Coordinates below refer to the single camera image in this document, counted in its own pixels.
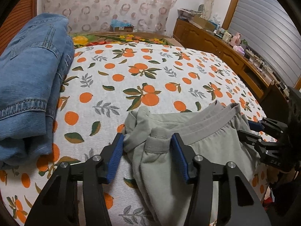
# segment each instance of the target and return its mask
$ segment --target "bedspread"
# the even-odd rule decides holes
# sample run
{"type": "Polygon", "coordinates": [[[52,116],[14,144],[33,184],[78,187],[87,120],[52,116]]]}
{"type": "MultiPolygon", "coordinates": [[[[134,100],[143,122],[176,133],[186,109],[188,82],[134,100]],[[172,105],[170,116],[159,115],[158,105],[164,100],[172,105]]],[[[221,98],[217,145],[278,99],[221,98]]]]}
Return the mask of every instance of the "bedspread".
{"type": "MultiPolygon", "coordinates": [[[[238,76],[213,54],[135,42],[76,49],[57,105],[53,154],[26,167],[0,171],[5,206],[23,225],[57,165],[86,161],[99,154],[122,130],[129,110],[145,105],[158,114],[196,112],[216,99],[224,106],[239,103],[250,120],[265,116],[238,76]]],[[[273,140],[265,133],[259,135],[273,140]]],[[[268,185],[264,164],[250,183],[262,199],[268,185]]],[[[112,184],[104,185],[104,192],[112,225],[152,224],[125,155],[112,184]]],[[[78,194],[80,223],[85,225],[80,183],[78,194]]]]}

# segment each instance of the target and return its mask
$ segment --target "denim jacket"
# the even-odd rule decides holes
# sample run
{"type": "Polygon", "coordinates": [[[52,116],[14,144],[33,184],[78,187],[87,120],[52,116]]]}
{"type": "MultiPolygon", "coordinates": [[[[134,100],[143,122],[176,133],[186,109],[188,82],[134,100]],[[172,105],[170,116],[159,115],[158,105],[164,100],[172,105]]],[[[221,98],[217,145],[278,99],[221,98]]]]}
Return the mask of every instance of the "denim jacket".
{"type": "Polygon", "coordinates": [[[52,153],[61,83],[74,57],[68,19],[31,19],[0,56],[0,169],[52,153]]]}

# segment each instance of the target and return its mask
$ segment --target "window blind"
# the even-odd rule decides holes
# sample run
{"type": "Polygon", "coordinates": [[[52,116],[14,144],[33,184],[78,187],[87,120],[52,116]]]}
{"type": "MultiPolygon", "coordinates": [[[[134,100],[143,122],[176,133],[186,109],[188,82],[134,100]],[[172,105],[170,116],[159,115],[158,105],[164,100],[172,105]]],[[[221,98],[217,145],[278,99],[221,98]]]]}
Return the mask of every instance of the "window blind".
{"type": "Polygon", "coordinates": [[[301,74],[301,36],[277,0],[239,0],[229,32],[242,39],[289,86],[301,74]]]}

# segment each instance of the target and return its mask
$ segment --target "gray t-shirt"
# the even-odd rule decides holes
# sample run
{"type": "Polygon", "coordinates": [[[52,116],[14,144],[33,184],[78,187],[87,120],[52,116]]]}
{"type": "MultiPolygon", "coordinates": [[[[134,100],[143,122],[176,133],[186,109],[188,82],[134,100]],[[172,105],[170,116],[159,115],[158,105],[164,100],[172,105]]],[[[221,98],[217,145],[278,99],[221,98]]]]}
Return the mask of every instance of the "gray t-shirt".
{"type": "MultiPolygon", "coordinates": [[[[193,185],[186,185],[172,163],[170,138],[179,133],[185,145],[209,161],[225,165],[233,161],[251,181],[259,161],[258,153],[239,142],[237,130],[250,132],[240,106],[223,107],[218,101],[202,112],[151,114],[147,107],[129,113],[125,121],[124,150],[132,161],[139,190],[162,226],[185,222],[193,185]]],[[[213,183],[210,222],[217,218],[218,183],[213,183]]]]}

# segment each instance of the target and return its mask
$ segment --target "wooden dresser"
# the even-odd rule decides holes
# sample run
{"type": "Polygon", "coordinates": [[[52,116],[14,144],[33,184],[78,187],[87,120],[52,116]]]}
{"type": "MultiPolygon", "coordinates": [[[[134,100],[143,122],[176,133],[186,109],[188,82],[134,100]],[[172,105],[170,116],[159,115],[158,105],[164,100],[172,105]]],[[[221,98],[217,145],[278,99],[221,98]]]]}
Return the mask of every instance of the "wooden dresser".
{"type": "Polygon", "coordinates": [[[181,19],[177,20],[173,37],[184,47],[218,56],[246,84],[263,110],[269,113],[267,117],[282,122],[287,119],[288,105],[285,96],[274,82],[270,84],[271,82],[257,71],[253,63],[234,51],[228,43],[181,19]],[[276,103],[275,101],[279,105],[271,106],[271,103],[276,103]]]}

